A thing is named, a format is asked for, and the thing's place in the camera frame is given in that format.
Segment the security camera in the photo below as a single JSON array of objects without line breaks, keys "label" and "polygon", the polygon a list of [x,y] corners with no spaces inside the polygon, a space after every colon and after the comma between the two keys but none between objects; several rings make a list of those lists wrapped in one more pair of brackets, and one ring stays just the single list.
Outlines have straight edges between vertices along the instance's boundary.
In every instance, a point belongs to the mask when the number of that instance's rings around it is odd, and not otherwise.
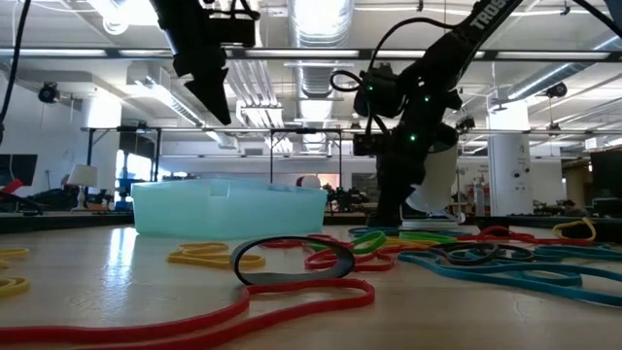
[{"label": "security camera", "polygon": [[53,104],[60,99],[60,92],[58,91],[57,83],[45,82],[43,87],[39,90],[39,101],[43,103]]}]

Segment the white wall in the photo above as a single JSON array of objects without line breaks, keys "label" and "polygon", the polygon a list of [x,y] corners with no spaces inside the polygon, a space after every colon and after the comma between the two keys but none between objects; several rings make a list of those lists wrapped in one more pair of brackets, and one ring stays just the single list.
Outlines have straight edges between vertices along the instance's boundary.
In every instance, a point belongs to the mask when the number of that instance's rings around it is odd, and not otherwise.
[{"label": "white wall", "polygon": [[[0,76],[0,95],[4,96],[6,80]],[[60,187],[63,176],[75,163],[86,161],[87,134],[80,131],[83,117],[65,105],[45,105],[36,93],[15,86],[4,120],[4,142],[0,154],[38,155],[32,187],[21,188],[16,194],[25,196],[47,191],[50,174],[52,189]]]}]

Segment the light blue plastic bin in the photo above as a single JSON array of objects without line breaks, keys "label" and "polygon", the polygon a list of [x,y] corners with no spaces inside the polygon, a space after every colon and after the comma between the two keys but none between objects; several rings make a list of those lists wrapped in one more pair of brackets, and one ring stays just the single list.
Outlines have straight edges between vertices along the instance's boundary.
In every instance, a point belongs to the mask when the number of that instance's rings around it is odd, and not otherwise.
[{"label": "light blue plastic bin", "polygon": [[207,240],[320,232],[324,190],[207,178],[132,185],[143,235]]}]

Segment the equipment on desk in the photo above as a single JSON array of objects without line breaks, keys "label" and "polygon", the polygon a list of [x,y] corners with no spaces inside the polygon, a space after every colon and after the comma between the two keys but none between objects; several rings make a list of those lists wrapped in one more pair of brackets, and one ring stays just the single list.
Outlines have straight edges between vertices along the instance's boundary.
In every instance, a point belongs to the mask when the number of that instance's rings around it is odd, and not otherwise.
[{"label": "equipment on desk", "polygon": [[[344,191],[342,187],[333,189],[331,185],[326,184],[323,189],[328,192],[327,204],[332,213],[353,213],[360,204],[369,202],[369,198],[355,188]],[[332,206],[333,203],[336,204],[336,210]]]},{"label": "equipment on desk", "polygon": [[74,211],[87,210],[86,205],[86,188],[97,187],[97,168],[90,165],[76,164],[71,175],[67,180],[67,185],[80,186],[80,192],[78,193],[78,205],[73,209]]},{"label": "equipment on desk", "polygon": [[117,181],[119,181],[117,191],[121,200],[115,203],[115,210],[132,210],[132,203],[127,201],[127,198],[132,195],[132,184],[142,184],[146,181],[139,179],[117,179]]}]

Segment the black robotic arm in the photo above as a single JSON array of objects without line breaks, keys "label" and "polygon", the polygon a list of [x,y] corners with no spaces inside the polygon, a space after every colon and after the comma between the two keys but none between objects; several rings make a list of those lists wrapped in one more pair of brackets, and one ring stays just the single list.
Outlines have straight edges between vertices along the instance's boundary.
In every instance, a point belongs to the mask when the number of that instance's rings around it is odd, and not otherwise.
[{"label": "black robotic arm", "polygon": [[[622,36],[622,31],[603,14],[584,0],[575,0],[610,29]],[[361,79],[353,74],[335,71],[331,77],[345,74],[360,85],[355,98],[355,111],[374,119],[385,131],[385,142],[377,154],[380,199],[377,216],[371,225],[395,223],[399,206],[409,197],[411,185],[420,185],[425,176],[424,161],[437,140],[447,108],[458,110],[462,100],[455,90],[477,51],[495,30],[522,3],[522,0],[482,0],[473,6],[472,13],[457,25],[447,25],[429,18],[411,18],[395,25],[380,41],[367,72]],[[451,29],[430,46],[424,56],[395,75],[387,66],[373,67],[375,56],[386,39],[398,28],[413,22],[427,22]],[[401,114],[397,127],[388,131],[378,115],[395,118]]]}]

